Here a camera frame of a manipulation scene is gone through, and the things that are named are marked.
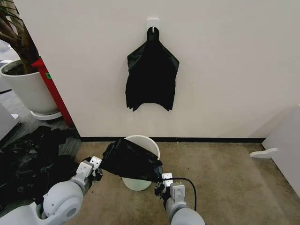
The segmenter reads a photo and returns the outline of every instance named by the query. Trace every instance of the black cable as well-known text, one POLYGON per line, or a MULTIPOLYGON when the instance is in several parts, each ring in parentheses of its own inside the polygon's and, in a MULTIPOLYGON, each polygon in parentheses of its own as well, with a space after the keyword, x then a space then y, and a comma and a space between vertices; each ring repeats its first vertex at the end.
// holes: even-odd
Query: black cable
POLYGON ((186 181, 188 181, 193 186, 193 189, 194 189, 194 196, 195 196, 194 210, 197 211, 197 192, 196 192, 195 185, 192 183, 191 180, 184 178, 184 177, 173 177, 173 178, 162 179, 161 181, 164 181, 164 180, 186 180, 186 181))

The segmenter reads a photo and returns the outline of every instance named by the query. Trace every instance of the green label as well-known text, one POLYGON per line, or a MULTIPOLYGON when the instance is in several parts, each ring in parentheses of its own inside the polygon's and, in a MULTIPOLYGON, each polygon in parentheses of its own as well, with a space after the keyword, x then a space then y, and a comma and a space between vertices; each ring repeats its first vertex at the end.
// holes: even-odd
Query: green label
POLYGON ((48 79, 51 79, 50 73, 45 73, 45 75, 48 79))

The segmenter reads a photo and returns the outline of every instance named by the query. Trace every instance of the potted plant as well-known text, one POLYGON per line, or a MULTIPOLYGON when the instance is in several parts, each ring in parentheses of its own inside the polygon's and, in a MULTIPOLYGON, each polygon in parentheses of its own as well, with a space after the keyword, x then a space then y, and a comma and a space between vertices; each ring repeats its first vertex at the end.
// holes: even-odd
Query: potted plant
POLYGON ((59 117, 59 110, 40 73, 31 66, 38 50, 13 0, 0 0, 0 39, 9 43, 20 60, 0 68, 0 76, 12 87, 31 114, 40 120, 59 117))

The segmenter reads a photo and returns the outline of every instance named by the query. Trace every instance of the white wall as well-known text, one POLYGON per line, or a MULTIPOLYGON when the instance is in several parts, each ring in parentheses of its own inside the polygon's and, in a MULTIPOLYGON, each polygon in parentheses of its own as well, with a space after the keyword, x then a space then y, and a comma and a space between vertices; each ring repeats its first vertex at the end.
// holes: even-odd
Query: white wall
POLYGON ((81 136, 265 137, 300 102, 299 0, 15 3, 81 136), (126 56, 154 16, 180 61, 174 107, 132 112, 126 56))

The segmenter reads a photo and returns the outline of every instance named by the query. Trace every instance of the red panel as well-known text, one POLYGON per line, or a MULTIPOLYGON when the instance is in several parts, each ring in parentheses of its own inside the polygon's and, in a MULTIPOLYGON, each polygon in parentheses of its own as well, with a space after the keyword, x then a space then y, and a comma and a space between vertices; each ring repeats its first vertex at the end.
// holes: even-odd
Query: red panel
POLYGON ((48 70, 43 62, 43 60, 40 58, 39 60, 37 60, 36 62, 32 63, 33 67, 36 67, 39 71, 39 73, 41 74, 47 88, 49 89, 58 109, 61 112, 61 115, 64 119, 64 121, 66 122, 66 124, 71 127, 72 125, 74 125, 74 122, 65 106, 65 103, 62 101, 61 96, 58 92, 58 90, 56 89, 56 86, 53 82, 53 80, 51 78, 49 78, 49 73, 48 70))

